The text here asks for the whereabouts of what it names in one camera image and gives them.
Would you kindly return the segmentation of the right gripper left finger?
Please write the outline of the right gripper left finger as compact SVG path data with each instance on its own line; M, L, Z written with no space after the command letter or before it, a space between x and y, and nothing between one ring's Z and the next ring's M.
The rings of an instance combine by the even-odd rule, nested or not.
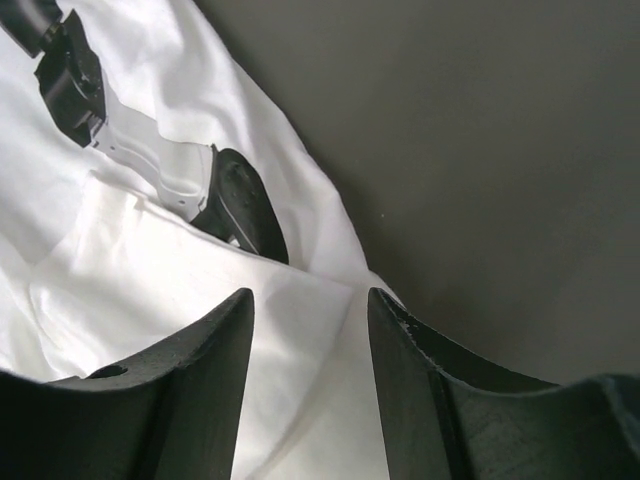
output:
M237 290L200 320L86 378L1 376L5 479L227 479L254 328Z

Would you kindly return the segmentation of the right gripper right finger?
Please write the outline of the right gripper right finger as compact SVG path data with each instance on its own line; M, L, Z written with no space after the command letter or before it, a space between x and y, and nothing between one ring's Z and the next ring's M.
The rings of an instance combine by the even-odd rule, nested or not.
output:
M639 379L556 385L497 365L380 288L367 318L393 479L635 479Z

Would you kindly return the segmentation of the white printed t shirt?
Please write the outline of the white printed t shirt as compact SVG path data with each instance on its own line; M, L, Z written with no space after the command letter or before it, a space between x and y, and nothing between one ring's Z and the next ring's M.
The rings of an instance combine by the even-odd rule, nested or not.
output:
M240 287L256 327L235 479L385 479L367 328L368 266L329 178L189 1L64 1L107 86L80 147L54 124L36 62L1 38L1 365L87 376L197 320ZM259 172L289 261L192 227L212 154Z

